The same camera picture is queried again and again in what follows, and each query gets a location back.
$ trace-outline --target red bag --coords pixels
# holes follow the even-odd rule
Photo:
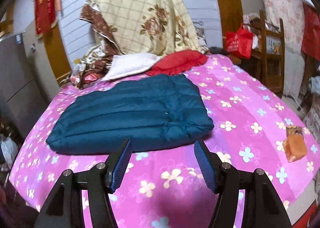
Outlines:
[[[226,32],[227,50],[230,54],[238,58],[249,59],[251,56],[253,34],[243,28],[243,24],[239,30],[235,32]]]

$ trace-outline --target gray refrigerator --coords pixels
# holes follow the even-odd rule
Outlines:
[[[31,74],[22,34],[0,38],[0,118],[25,139],[47,108]]]

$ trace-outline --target floral quilt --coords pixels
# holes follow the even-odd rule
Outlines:
[[[121,53],[201,51],[182,0],[87,0],[80,19],[106,38],[109,28]]]
[[[301,120],[258,80],[222,55],[185,75],[199,87],[214,129],[205,143],[223,162],[237,169],[266,171],[286,208],[303,192],[320,166],[319,145]],[[139,80],[145,74],[122,79]],[[41,209],[65,169],[88,170],[107,155],[66,156],[53,152],[46,138],[63,111],[81,95],[108,91],[120,81],[98,82],[78,90],[67,86],[53,99],[29,133],[15,161],[10,182],[22,197]],[[302,126],[307,155],[288,163],[283,140],[286,126]],[[217,196],[206,187],[193,145],[134,153],[121,187],[109,195],[119,228],[207,228]],[[82,197],[85,224],[92,227],[87,192]],[[235,228],[240,228],[244,191],[239,192]]]

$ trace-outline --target teal down jacket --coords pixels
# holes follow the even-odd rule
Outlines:
[[[130,138],[133,152],[154,151],[192,144],[213,127],[198,87],[161,74],[78,97],[47,143],[60,154],[108,154]]]

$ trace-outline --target food wrapper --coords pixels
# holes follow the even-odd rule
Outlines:
[[[302,127],[289,125],[286,128],[287,138],[283,142],[284,153],[288,162],[302,159],[307,154],[307,146],[304,142]]]

